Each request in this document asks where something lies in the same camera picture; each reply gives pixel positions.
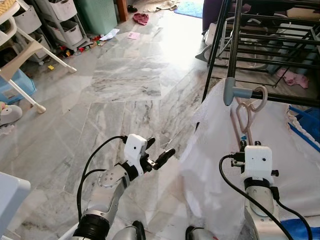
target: blue plastic box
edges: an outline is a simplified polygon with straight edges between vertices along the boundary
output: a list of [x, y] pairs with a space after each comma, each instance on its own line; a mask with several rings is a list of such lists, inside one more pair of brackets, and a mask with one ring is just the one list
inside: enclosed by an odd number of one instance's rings
[[[29, 96], [35, 93], [36, 87], [34, 81], [27, 77], [23, 71], [18, 69], [12, 77], [14, 81], [22, 90]], [[0, 101], [8, 105], [17, 102], [24, 97], [18, 93], [7, 81], [0, 76]]]

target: black metal rack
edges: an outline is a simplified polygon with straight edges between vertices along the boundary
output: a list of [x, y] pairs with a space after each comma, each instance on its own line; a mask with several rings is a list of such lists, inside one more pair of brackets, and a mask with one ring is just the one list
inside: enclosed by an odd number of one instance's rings
[[[291, 17], [242, 13], [242, 7], [245, 3], [248, 3], [249, 5], [250, 3], [261, 3], [266, 5], [270, 5], [273, 3], [282, 3], [290, 4], [292, 5], [292, 7], [295, 8], [314, 10], [318, 10], [320, 8], [319, 3], [300, 0], [236, 0], [235, 13], [230, 13], [229, 10], [233, 2], [233, 0], [223, 0], [222, 2], [210, 52], [210, 57], [208, 59], [209, 71], [206, 79], [202, 101], [204, 101], [204, 99], [206, 98], [210, 80], [212, 78], [213, 68], [226, 68], [226, 66], [215, 64], [215, 59], [218, 58], [220, 60], [228, 60], [227, 80], [228, 78], [235, 78], [236, 70], [247, 70], [262, 73], [268, 72], [268, 70], [266, 69], [239, 67], [236, 66], [237, 62], [259, 63], [266, 64], [269, 66], [276, 66], [275, 70], [273, 70], [273, 73], [277, 72], [281, 67], [285, 67], [286, 71], [288, 71], [288, 69], [292, 67], [320, 71], [320, 37], [317, 36], [320, 33], [320, 21], [304, 20]], [[230, 14], [234, 14], [234, 21], [228, 22], [227, 25], [225, 25], [226, 19], [230, 16]], [[260, 24], [256, 25], [247, 22], [247, 20], [249, 19], [258, 20], [260, 21]], [[289, 23], [290, 26], [288, 27], [280, 25], [282, 23]], [[302, 27], [291, 27], [291, 25], [293, 24]], [[256, 28], [248, 29], [247, 26], [252, 26]], [[261, 30], [261, 27], [267, 27], [268, 30], [270, 30], [270, 32]], [[283, 31], [279, 32], [279, 30], [296, 30], [298, 31], [298, 33], [302, 34], [283, 33]], [[229, 57], [217, 56], [220, 41], [222, 39], [223, 34], [225, 34], [224, 32], [231, 33], [230, 47], [226, 46], [224, 48], [224, 51], [229, 52]], [[224, 45], [228, 42], [228, 40], [225, 40], [224, 38], [222, 40]], [[268, 50], [259, 50], [256, 49], [256, 47], [262, 47]], [[268, 56], [276, 59], [237, 56], [238, 53]], [[303, 58], [301, 53], [313, 54], [316, 55], [316, 57], [309, 58], [308, 56], [306, 56]], [[277, 84], [283, 78], [285, 73], [286, 72], [284, 72], [283, 75], [274, 84], [267, 84], [263, 82], [249, 83], [277, 87]], [[251, 98], [261, 99], [262, 93], [259, 91], [252, 91]], [[268, 93], [268, 100], [294, 105], [320, 107], [319, 99], [312, 99], [293, 95]]]

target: pink paper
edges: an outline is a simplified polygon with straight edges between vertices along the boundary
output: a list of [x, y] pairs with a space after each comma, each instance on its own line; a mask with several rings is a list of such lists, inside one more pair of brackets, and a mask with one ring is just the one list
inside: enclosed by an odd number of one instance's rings
[[139, 32], [131, 31], [128, 35], [128, 39], [138, 39], [140, 36]]

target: blue mat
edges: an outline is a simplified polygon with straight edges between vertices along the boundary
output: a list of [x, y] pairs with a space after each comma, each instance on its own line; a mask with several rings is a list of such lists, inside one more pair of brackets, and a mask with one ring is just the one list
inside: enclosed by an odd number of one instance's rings
[[174, 10], [174, 12], [176, 14], [187, 15], [202, 19], [203, 8], [203, 0], [182, 0], [178, 5], [178, 8]]

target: green basket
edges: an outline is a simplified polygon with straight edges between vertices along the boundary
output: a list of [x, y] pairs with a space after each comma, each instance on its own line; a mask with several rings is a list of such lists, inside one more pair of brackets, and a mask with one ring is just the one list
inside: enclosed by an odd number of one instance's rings
[[74, 0], [84, 28], [93, 34], [107, 34], [118, 23], [113, 0]]

